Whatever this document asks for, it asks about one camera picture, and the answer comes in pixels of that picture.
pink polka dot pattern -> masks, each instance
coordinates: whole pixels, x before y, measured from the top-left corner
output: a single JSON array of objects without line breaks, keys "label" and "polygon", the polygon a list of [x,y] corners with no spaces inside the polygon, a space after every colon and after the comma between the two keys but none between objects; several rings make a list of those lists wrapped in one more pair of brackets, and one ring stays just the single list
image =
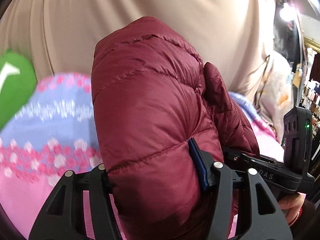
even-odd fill
[{"label": "pink polka dot pattern", "polygon": [[8,147],[0,144],[0,170],[3,174],[7,177],[16,176],[30,183],[37,182],[39,176],[47,176],[48,183],[51,184],[53,178],[59,179],[67,170],[87,172],[100,163],[100,152],[89,147],[82,139],[76,140],[74,147],[69,147],[62,146],[53,138],[39,152],[28,142],[24,148],[17,147],[15,143]]},{"label": "pink polka dot pattern", "polygon": [[91,78],[88,75],[73,73],[72,76],[65,78],[64,74],[58,74],[54,77],[47,77],[41,80],[36,88],[36,91],[42,93],[47,89],[54,90],[59,85],[65,85],[67,88],[77,86],[82,88],[85,93],[91,93]]}]

white logo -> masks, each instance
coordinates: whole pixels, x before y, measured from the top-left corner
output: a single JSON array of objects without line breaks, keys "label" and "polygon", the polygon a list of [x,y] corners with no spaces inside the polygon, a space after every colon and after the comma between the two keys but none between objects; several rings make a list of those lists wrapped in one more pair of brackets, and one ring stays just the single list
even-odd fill
[{"label": "white logo", "polygon": [[0,94],[7,77],[13,75],[20,75],[20,69],[6,62],[0,72]]},{"label": "white logo", "polygon": [[273,179],[273,174],[268,173],[268,172],[266,172],[266,171],[260,170],[260,171],[259,171],[259,174],[260,174],[263,178]]}]

red bracelet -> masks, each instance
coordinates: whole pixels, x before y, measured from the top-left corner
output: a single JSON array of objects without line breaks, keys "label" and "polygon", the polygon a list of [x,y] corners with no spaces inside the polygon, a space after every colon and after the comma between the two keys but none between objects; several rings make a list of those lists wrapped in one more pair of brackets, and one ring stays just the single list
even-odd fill
[{"label": "red bracelet", "polygon": [[302,214],[302,208],[300,208],[299,213],[295,217],[295,219],[291,221],[291,223],[289,224],[289,227],[292,226],[299,219],[299,217],[301,217],[301,214]]}]

green mitten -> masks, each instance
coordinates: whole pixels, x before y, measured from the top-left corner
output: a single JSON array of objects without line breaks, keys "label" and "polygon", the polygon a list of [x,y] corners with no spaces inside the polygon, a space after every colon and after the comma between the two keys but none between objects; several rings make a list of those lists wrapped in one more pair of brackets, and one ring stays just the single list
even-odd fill
[{"label": "green mitten", "polygon": [[0,129],[27,103],[37,84],[30,61],[8,50],[0,56]]}]

jacket sleeve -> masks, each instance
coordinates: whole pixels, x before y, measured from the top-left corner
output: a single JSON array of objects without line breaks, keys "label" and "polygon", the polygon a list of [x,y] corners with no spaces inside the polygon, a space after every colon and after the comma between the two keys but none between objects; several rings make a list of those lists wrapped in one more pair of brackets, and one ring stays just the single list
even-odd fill
[{"label": "jacket sleeve", "polygon": [[200,192],[188,148],[195,137],[222,159],[199,92],[200,69],[194,48],[150,17],[96,47],[96,131],[129,240],[199,239],[209,215],[211,195]]},{"label": "jacket sleeve", "polygon": [[218,69],[204,66],[205,95],[221,146],[259,156],[259,146],[251,125],[238,104],[232,100]]}]

